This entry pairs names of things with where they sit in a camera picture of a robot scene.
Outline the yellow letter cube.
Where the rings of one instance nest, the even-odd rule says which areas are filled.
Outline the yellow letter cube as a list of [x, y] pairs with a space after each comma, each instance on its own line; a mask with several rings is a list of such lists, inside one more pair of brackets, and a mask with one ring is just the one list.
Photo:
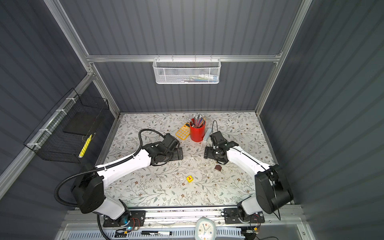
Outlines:
[[188, 181], [189, 183], [191, 183], [193, 180], [194, 180], [194, 179], [193, 179], [192, 176], [188, 176], [188, 177], [187, 177], [187, 181]]

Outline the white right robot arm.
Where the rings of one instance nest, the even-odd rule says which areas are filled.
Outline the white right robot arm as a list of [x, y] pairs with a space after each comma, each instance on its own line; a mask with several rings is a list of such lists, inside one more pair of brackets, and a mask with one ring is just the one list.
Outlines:
[[220, 131], [210, 135], [211, 147], [206, 147], [205, 159], [218, 164], [229, 162], [240, 167], [255, 180], [255, 194], [239, 203], [230, 212], [224, 209], [227, 224], [249, 223], [261, 219], [261, 213], [273, 214], [294, 199], [288, 179], [279, 165], [268, 165], [245, 152], [238, 143], [229, 142]]

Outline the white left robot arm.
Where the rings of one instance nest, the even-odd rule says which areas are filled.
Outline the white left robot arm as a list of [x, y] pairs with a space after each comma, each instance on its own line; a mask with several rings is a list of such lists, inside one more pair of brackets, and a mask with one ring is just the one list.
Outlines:
[[98, 165], [95, 172], [76, 177], [71, 192], [83, 214], [105, 215], [119, 226], [127, 226], [132, 214], [121, 200], [108, 196], [105, 190], [122, 177], [149, 166], [162, 166], [171, 161], [183, 159], [180, 141], [171, 134], [163, 135], [160, 142], [143, 145], [129, 156], [109, 164]]

